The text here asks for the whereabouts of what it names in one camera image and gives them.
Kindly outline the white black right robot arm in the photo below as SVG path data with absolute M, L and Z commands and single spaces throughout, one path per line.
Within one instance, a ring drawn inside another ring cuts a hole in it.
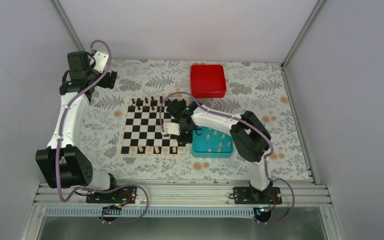
M 209 108 L 198 101 L 190 104 L 177 99 L 166 109 L 174 122 L 160 120 L 164 136 L 173 135 L 181 144 L 193 142 L 193 131 L 199 127 L 212 128 L 232 138 L 238 154 L 248 162 L 250 170 L 249 191 L 252 200 L 264 203 L 273 187 L 268 175 L 267 157 L 273 154 L 274 146 L 268 130 L 252 111 L 230 114 Z

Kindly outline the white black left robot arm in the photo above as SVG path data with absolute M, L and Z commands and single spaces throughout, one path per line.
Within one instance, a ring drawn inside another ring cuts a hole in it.
M 111 203 L 119 197 L 114 176 L 95 170 L 79 149 L 81 128 L 95 87 L 113 89 L 117 73 L 109 71 L 111 53 L 101 50 L 67 54 L 69 69 L 59 87 L 60 111 L 46 148 L 36 151 L 38 164 L 48 186 L 67 202 L 77 190 L 98 193 Z

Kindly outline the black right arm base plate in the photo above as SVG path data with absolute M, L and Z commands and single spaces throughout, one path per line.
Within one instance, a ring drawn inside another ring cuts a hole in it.
M 279 187 L 268 186 L 260 191 L 252 186 L 237 186 L 228 196 L 236 205 L 280 205 L 283 203 Z

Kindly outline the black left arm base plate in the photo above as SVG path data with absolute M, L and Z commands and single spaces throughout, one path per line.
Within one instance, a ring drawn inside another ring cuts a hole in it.
M 137 196 L 137 187 L 127 186 L 111 193 L 93 193 L 86 197 L 88 204 L 134 204 Z

